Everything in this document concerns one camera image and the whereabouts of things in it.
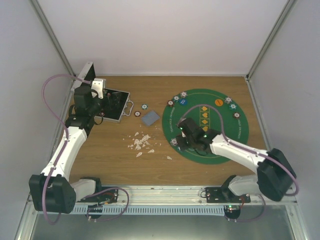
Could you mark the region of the orange big blind button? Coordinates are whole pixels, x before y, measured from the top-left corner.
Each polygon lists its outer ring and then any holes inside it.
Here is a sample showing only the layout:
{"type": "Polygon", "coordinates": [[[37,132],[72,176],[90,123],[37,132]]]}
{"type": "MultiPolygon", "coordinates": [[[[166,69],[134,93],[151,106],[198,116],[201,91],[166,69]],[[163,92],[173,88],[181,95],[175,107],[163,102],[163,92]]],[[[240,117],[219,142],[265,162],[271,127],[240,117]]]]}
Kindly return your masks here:
{"type": "Polygon", "coordinates": [[[224,104],[224,101],[222,99],[216,99],[214,103],[216,106],[221,107],[224,104]]]}

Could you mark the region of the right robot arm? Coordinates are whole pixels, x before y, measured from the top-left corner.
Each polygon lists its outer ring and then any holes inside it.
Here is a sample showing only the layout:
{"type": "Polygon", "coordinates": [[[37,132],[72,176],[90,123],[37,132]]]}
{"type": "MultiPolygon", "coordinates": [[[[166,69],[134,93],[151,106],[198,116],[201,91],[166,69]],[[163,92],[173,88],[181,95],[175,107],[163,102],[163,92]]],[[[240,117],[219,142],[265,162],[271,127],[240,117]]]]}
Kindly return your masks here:
{"type": "Polygon", "coordinates": [[[284,153],[273,148],[270,151],[256,149],[231,140],[223,132],[204,131],[192,118],[178,122],[181,134],[176,137],[182,151],[192,148],[207,154],[232,160],[253,172],[247,176],[230,176],[221,186],[221,196],[228,203],[242,195],[259,195],[274,202],[289,196],[288,190],[297,175],[284,153]]]}

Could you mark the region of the green fifty chip stack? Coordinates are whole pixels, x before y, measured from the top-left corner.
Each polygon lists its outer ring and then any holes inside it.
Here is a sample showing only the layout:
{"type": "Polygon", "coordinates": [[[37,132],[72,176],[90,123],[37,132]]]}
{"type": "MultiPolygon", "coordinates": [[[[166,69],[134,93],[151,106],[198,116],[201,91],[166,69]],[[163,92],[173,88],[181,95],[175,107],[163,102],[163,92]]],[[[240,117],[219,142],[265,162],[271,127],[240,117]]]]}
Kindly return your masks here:
{"type": "Polygon", "coordinates": [[[147,105],[147,104],[143,104],[143,105],[141,106],[141,108],[142,108],[143,110],[147,110],[147,109],[148,109],[148,105],[147,105]]]}

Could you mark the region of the red hundred chip stack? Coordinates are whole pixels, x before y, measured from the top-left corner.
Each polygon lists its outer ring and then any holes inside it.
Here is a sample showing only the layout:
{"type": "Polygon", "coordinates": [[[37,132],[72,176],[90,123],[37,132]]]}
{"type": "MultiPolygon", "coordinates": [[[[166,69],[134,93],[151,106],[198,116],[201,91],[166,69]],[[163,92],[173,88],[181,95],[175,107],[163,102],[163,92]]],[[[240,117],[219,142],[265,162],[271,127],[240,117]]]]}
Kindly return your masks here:
{"type": "Polygon", "coordinates": [[[134,112],[134,115],[135,115],[136,117],[139,117],[139,116],[141,115],[141,112],[140,112],[140,111],[135,111],[135,112],[134,112]]]}

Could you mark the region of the blue playing card deck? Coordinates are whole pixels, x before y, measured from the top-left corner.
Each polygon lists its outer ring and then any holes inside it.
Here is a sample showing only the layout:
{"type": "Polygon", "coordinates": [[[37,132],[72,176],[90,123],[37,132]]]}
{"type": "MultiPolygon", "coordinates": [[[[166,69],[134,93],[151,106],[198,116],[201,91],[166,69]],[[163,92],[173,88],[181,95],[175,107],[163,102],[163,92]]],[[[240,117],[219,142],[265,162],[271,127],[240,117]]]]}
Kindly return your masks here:
{"type": "Polygon", "coordinates": [[[144,115],[141,120],[146,126],[153,125],[157,120],[160,119],[160,116],[154,111],[151,110],[146,115],[144,115]]]}

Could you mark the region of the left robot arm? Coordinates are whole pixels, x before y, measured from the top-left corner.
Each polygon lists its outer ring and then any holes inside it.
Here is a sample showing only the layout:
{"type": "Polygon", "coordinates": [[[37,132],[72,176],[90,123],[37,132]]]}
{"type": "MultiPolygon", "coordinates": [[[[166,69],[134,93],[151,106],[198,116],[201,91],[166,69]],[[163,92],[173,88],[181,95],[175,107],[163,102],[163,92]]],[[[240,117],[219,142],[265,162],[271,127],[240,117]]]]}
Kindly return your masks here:
{"type": "Polygon", "coordinates": [[[83,177],[70,183],[70,173],[82,145],[96,125],[95,116],[105,108],[106,90],[84,85],[74,90],[74,113],[64,123],[64,134],[47,166],[29,181],[34,208],[45,214],[69,214],[77,202],[88,198],[98,202],[103,197],[101,180],[83,177]]]}

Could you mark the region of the blue small blind button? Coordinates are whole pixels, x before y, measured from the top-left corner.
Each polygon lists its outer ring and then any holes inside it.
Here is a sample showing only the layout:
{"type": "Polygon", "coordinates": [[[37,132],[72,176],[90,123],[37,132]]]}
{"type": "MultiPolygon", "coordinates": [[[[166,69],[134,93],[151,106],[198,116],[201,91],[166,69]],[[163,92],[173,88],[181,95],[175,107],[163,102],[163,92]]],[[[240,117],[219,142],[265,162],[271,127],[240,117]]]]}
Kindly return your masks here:
{"type": "Polygon", "coordinates": [[[185,98],[181,98],[178,102],[181,106],[186,106],[188,104],[188,101],[185,98]]]}

